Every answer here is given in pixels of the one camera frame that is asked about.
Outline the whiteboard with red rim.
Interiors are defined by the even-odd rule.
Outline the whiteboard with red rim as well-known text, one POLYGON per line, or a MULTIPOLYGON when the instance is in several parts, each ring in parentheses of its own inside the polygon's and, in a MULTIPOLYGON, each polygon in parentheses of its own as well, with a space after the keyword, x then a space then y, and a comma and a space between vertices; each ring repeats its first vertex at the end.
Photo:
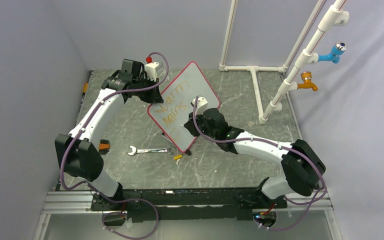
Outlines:
POLYGON ((218 108, 220 99, 194 61, 161 91, 161 96, 164 103, 151 104, 147 113, 179 151, 186 153, 196 139, 184 127, 193 111, 192 100, 204 97, 209 108, 218 108))

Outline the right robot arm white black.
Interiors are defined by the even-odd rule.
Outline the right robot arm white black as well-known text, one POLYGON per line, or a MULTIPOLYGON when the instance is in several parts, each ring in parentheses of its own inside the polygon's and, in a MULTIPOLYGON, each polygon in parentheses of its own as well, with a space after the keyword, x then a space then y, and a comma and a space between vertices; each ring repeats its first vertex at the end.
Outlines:
POLYGON ((229 125, 216 108, 196 116, 190 113, 184 127, 194 137, 204 136, 225 152, 250 155, 280 167, 278 176, 265 178, 257 187, 255 200, 262 208, 291 193, 309 197, 326 171, 306 141, 281 142, 258 137, 229 125))

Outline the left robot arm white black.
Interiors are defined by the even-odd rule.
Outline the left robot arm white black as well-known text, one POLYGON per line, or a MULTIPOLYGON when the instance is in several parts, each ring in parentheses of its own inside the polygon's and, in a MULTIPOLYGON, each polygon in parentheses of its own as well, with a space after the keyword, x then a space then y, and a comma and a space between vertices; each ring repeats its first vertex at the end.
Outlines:
POLYGON ((158 72, 163 63, 146 63, 124 59, 121 68, 107 77, 98 96, 83 119, 68 134, 59 134, 55 150, 60 167, 60 184, 65 190, 64 175, 81 178, 92 189, 104 196, 104 204, 111 210, 119 209, 124 203, 123 186, 104 170, 104 160, 99 152, 104 131, 111 119, 126 101, 136 96, 148 104, 163 103, 158 87, 158 72))

